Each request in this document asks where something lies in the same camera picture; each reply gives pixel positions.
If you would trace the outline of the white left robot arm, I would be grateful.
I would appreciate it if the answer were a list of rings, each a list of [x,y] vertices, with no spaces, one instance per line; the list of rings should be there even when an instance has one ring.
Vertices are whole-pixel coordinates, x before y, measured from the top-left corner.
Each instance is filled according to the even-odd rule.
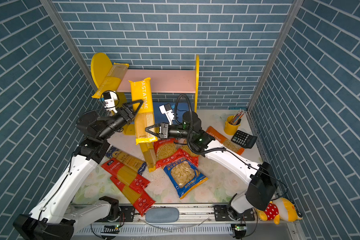
[[[119,201],[111,197],[99,200],[68,214],[69,204],[88,175],[100,164],[110,144],[108,139],[130,124],[143,100],[122,104],[113,116],[100,117],[88,111],[76,123],[85,139],[71,155],[70,164],[45,197],[28,213],[20,214],[13,226],[25,240],[69,240],[79,230],[100,219],[122,220]]]

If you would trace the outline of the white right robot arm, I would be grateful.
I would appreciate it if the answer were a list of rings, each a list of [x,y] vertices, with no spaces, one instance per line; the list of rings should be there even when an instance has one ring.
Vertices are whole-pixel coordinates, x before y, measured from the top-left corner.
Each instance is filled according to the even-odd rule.
[[[176,124],[149,125],[145,131],[163,140],[185,139],[191,152],[213,160],[234,173],[245,184],[244,192],[230,200],[227,211],[238,219],[249,210],[266,211],[277,190],[278,180],[270,164],[252,162],[225,148],[218,140],[202,129],[202,122],[191,108]]]

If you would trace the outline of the yellow spaghetti bag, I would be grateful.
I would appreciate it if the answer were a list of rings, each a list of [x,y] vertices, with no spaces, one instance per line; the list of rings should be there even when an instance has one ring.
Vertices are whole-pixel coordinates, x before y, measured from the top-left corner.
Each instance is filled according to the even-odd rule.
[[[145,162],[149,169],[149,172],[156,170],[157,156],[154,150],[153,143],[140,143],[141,151],[143,153]]]
[[[91,64],[94,80],[98,83],[98,90],[92,95],[93,99],[100,99],[105,91],[116,91],[120,86],[129,64],[97,63]]]
[[[155,125],[151,78],[138,82],[130,81],[130,85],[132,101],[144,101],[134,120],[136,144],[156,142],[158,138],[145,131],[146,127]]]

